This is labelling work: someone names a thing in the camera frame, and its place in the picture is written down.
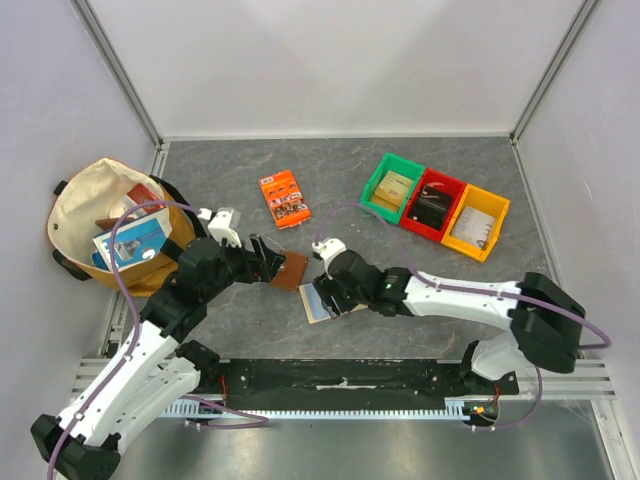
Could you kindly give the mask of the brown leather card wallet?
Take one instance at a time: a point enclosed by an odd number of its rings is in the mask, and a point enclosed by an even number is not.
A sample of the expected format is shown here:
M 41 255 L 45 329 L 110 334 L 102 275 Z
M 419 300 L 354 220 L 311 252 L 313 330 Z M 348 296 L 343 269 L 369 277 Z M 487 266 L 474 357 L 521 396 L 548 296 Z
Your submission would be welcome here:
M 308 257 L 294 251 L 281 250 L 280 253 L 285 257 L 285 261 L 270 285 L 289 292 L 297 292 L 308 265 Z

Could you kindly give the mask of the beige card holder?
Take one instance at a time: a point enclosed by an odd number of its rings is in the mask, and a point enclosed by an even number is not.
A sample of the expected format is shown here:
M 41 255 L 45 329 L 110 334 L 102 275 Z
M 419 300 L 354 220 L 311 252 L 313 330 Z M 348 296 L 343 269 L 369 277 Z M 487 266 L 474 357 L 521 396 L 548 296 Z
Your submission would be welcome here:
M 311 283 L 299 286 L 307 321 L 310 325 L 332 320 L 339 314 L 331 313 L 322 303 L 321 298 Z

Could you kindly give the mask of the silver white credit card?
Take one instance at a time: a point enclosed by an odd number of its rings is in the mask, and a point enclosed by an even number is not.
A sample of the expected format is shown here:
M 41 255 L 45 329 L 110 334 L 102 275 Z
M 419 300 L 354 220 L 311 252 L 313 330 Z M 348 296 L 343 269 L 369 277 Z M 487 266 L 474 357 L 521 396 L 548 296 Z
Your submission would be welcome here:
M 484 249 L 495 218 L 474 207 L 466 206 L 456 220 L 451 236 L 474 247 Z

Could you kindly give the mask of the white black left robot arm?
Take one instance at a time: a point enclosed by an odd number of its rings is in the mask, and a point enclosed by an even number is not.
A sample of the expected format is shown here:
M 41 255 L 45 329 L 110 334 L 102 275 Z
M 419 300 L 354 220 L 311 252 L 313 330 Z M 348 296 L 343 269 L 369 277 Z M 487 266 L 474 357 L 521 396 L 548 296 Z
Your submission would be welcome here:
M 170 404 L 216 388 L 218 354 L 186 338 L 226 288 L 268 283 L 285 263 L 259 236 L 250 240 L 250 248 L 211 237 L 192 241 L 101 373 L 58 415 L 37 418 L 31 435 L 48 463 L 47 478 L 110 478 L 129 442 Z

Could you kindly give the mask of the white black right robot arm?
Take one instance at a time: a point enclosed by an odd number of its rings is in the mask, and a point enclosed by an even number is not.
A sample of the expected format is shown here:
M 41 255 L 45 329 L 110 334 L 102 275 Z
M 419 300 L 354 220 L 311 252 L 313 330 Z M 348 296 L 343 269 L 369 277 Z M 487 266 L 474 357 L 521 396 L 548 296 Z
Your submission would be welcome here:
M 585 310 L 543 274 L 482 283 L 406 267 L 381 270 L 345 247 L 314 256 L 324 272 L 313 286 L 334 316 L 364 306 L 386 317 L 451 317 L 499 329 L 498 336 L 470 344 L 458 368 L 459 384 L 469 393 L 483 392 L 517 367 L 559 374 L 575 369 Z

